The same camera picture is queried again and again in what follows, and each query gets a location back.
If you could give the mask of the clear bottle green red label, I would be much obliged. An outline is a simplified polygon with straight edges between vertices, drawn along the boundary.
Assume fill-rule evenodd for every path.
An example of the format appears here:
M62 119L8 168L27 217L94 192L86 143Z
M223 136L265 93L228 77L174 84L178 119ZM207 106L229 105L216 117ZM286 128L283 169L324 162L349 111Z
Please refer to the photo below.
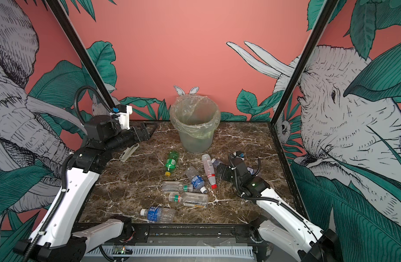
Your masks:
M184 192L182 194L170 193L168 195L168 200L189 207L207 207L209 203L206 194L191 192Z

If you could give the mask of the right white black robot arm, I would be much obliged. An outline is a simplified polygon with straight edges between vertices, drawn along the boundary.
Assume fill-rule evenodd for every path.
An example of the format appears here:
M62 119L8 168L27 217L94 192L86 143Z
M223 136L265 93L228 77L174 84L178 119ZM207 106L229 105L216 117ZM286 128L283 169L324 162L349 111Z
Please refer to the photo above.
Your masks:
M342 262L337 234L323 230L290 207L257 173L251 173L243 158L230 155L226 165L213 159L212 165L221 179L233 183L242 199L249 200L273 217L252 229L252 240L270 242L298 262Z

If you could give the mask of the clear bottle white cap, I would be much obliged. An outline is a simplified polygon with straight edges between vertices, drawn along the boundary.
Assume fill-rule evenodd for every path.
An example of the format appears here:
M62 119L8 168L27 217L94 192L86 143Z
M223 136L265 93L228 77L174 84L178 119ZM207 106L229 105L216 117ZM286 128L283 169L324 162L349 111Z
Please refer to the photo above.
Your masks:
M213 167L214 167L214 171L215 171L215 174L218 174L219 173L219 168L218 168L218 166L220 165L220 164L223 164L224 166L227 166L223 161L221 161L220 159L216 159L216 158L213 158L212 160L211 160L211 163L212 163L212 165L213 165ZM252 168L252 167L247 167L247 170L250 172L250 174L254 174L255 172L256 172L256 169L254 169L254 168Z

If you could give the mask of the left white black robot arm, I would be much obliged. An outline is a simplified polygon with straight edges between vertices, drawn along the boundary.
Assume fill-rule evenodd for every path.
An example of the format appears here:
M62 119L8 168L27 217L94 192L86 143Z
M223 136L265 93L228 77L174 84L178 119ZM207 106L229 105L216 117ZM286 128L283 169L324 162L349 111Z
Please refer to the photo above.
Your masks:
M87 132L86 141L65 159L61 188L43 221L27 239L16 243L13 251L25 262L79 262L111 239L127 243L135 235L132 219L122 215L83 231L72 231L113 153L147 141L154 133L148 131L146 123L139 127L130 125L130 106L108 106L105 102L102 105L108 114L89 121L78 116Z

